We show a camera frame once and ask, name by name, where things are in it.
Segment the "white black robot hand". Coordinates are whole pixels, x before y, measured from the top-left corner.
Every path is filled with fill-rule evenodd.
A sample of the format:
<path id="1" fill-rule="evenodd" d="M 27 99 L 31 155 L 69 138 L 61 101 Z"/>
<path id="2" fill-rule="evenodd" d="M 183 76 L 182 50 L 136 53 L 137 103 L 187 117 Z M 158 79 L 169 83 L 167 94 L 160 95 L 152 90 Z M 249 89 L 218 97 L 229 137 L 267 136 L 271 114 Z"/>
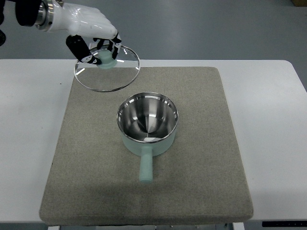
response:
<path id="1" fill-rule="evenodd" d="M 121 39 L 115 26 L 97 8 L 64 3 L 61 0 L 43 0 L 38 8 L 35 25 L 46 32 L 67 31 L 66 45 L 72 54 L 83 63 L 101 65 L 102 61 L 95 57 L 84 37 L 97 42 L 101 49 L 106 40 L 112 58 L 116 59 L 121 48 Z"/>

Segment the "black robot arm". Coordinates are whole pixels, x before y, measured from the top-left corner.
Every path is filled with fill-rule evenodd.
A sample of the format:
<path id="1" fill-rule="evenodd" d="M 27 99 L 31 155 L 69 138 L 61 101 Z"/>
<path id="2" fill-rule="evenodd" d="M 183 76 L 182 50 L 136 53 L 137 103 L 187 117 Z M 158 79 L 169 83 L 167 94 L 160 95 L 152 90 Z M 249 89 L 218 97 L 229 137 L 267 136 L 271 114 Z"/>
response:
<path id="1" fill-rule="evenodd" d="M 0 1 L 0 25 L 4 22 L 4 6 L 7 0 Z M 15 16 L 21 26 L 33 26 L 36 22 L 41 0 L 9 0 L 15 2 Z M 0 30 L 0 46 L 6 41 L 5 33 Z"/>

